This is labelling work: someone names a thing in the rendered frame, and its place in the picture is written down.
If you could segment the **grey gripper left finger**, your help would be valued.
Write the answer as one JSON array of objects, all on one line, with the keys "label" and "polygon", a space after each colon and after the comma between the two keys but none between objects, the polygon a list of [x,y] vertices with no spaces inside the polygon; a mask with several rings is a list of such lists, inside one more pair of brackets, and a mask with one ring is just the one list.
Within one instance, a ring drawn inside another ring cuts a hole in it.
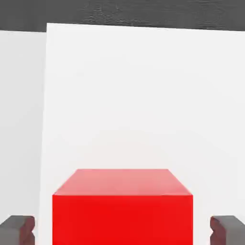
[{"label": "grey gripper left finger", "polygon": [[0,224],[0,245],[35,245],[35,218],[11,215]]}]

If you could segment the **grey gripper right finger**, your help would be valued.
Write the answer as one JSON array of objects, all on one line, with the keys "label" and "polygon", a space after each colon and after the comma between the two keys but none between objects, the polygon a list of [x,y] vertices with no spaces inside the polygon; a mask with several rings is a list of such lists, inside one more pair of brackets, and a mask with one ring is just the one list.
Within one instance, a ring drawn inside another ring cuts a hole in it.
[{"label": "grey gripper right finger", "polygon": [[245,245],[245,224],[233,215],[212,216],[210,245]]}]

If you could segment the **small red cube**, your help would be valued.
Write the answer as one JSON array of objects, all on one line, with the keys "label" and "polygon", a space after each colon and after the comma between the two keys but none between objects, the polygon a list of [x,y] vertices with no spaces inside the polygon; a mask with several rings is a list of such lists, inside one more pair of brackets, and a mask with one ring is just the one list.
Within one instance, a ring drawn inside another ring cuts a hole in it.
[{"label": "small red cube", "polygon": [[52,245],[193,245],[193,196],[167,169],[79,169],[52,222]]}]

